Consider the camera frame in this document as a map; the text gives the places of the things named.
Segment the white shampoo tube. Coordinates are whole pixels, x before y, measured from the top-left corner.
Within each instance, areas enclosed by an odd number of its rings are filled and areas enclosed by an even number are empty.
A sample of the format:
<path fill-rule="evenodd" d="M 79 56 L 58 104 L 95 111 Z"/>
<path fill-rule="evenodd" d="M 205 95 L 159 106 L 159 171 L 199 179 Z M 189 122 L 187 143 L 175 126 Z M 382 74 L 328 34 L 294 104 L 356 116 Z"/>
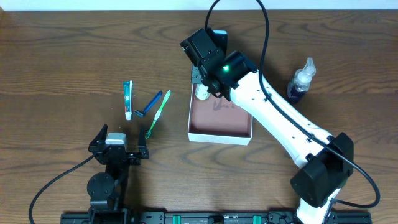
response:
<path fill-rule="evenodd" d="M 198 100 L 207 100 L 210 97 L 208 87 L 203 84 L 196 84 L 195 96 Z"/>

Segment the white box with red bottom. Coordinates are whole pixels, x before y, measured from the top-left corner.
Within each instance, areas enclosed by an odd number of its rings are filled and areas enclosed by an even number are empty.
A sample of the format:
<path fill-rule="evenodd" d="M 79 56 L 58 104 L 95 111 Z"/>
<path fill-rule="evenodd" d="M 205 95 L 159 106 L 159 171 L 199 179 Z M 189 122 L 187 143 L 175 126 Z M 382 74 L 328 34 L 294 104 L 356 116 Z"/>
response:
<path fill-rule="evenodd" d="M 188 113 L 188 139 L 191 142 L 246 146 L 252 139 L 252 116 L 233 102 L 209 96 L 196 97 L 192 85 Z"/>

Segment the blue disposable razor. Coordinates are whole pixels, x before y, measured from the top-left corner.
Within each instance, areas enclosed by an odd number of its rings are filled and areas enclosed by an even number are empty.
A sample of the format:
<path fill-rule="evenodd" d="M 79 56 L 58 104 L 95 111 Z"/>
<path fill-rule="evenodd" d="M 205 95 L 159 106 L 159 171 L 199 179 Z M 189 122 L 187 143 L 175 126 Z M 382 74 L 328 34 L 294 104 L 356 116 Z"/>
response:
<path fill-rule="evenodd" d="M 150 100 L 150 102 L 146 105 L 146 107 L 142 110 L 134 110 L 134 114 L 137 115 L 140 118 L 143 118 L 146 113 L 155 105 L 155 103 L 159 100 L 159 98 L 162 96 L 162 91 L 159 91 L 153 99 Z"/>

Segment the green white toothbrush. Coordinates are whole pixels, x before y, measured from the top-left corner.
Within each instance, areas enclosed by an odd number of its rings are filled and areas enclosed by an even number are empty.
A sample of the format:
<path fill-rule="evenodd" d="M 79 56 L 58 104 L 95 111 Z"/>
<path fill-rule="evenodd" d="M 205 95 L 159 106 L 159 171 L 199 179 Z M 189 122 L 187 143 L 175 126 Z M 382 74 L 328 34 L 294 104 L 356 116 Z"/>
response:
<path fill-rule="evenodd" d="M 146 132 L 146 135 L 145 135 L 145 138 L 146 138 L 146 139 L 149 139 L 149 138 L 150 138 L 150 136 L 151 136 L 151 134 L 152 134 L 152 129 L 154 128 L 154 126 L 155 126 L 157 120 L 160 118 L 160 116 L 161 116 L 161 114 L 162 114 L 162 110 L 163 110 L 165 104 L 168 102 L 168 100 L 169 100 L 169 98 L 170 98 L 170 96 L 171 96 L 171 92 L 172 92 L 171 90 L 168 90 L 168 91 L 166 92 L 166 94 L 165 94 L 165 96 L 164 96 L 164 99 L 163 99 L 163 101 L 162 101 L 162 104 L 160 105 L 159 109 L 157 110 L 157 112 L 156 112 L 156 114 L 155 114 L 155 116 L 154 116 L 154 120 L 153 120 L 151 126 L 150 126 L 149 130 Z"/>

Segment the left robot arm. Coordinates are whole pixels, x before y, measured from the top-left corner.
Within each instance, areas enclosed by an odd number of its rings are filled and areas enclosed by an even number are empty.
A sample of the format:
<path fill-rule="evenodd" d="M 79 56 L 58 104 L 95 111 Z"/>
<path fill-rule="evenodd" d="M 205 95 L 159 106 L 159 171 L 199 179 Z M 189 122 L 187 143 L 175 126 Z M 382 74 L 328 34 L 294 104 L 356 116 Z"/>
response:
<path fill-rule="evenodd" d="M 127 152 L 127 137 L 123 133 L 108 133 L 108 126 L 90 142 L 88 151 L 105 171 L 95 174 L 87 183 L 90 196 L 89 224 L 139 223 L 139 215 L 124 203 L 129 168 L 139 166 L 141 160 L 149 158 L 145 129 L 138 137 L 138 151 Z"/>

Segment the dark blue spray bottle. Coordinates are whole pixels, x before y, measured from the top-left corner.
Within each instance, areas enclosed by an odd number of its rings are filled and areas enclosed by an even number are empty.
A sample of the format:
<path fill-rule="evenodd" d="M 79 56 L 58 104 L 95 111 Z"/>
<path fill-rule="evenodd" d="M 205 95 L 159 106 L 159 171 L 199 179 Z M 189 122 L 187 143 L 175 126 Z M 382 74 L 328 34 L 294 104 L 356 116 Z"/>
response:
<path fill-rule="evenodd" d="M 309 91 L 312 78 L 316 74 L 313 59 L 309 57 L 303 69 L 298 69 L 289 81 L 287 96 L 291 103 L 298 103 L 300 99 Z"/>

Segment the green toothpaste tube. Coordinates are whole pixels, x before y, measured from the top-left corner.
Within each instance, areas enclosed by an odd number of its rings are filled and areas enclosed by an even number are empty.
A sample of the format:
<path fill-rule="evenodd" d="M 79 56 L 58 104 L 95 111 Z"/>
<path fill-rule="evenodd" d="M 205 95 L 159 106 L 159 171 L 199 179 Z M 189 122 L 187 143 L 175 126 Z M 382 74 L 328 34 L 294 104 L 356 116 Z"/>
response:
<path fill-rule="evenodd" d="M 132 80 L 123 82 L 124 114 L 127 121 L 132 120 L 132 89 L 133 89 Z"/>

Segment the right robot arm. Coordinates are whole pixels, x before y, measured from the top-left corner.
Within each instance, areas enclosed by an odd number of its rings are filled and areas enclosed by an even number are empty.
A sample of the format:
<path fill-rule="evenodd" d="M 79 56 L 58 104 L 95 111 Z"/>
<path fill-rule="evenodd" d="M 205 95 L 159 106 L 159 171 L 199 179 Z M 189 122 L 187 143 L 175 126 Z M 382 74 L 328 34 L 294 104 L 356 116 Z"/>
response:
<path fill-rule="evenodd" d="M 302 223 L 322 223 L 338 192 L 353 174 L 353 142 L 336 137 L 301 115 L 281 97 L 244 54 L 226 54 L 226 44 L 211 29 L 200 29 L 180 43 L 208 92 L 232 101 L 280 142 L 299 167 L 290 184 L 300 197 Z"/>

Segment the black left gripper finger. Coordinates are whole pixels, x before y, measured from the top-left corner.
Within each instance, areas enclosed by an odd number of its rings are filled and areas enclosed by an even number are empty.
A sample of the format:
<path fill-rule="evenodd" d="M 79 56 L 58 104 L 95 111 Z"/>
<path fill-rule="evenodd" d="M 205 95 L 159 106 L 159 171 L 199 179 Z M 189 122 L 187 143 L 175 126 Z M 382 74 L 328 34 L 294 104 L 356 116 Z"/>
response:
<path fill-rule="evenodd" d="M 107 133 L 108 133 L 108 125 L 104 124 L 100 132 L 89 143 L 88 151 L 97 152 L 100 149 L 100 147 L 105 144 Z"/>
<path fill-rule="evenodd" d="M 138 149 L 141 159 L 149 158 L 149 150 L 146 143 L 146 130 L 143 126 L 140 128 L 139 132 Z"/>

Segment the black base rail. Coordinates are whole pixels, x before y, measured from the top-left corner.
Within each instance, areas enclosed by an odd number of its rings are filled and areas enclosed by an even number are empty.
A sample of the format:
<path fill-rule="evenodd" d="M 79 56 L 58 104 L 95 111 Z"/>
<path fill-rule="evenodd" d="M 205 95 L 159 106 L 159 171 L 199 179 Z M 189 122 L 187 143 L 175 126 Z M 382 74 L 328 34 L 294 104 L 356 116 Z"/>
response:
<path fill-rule="evenodd" d="M 126 223 L 126 224 L 294 224 L 301 221 L 290 211 L 266 213 L 164 213 L 143 212 L 136 216 L 119 213 L 68 213 L 61 224 Z"/>

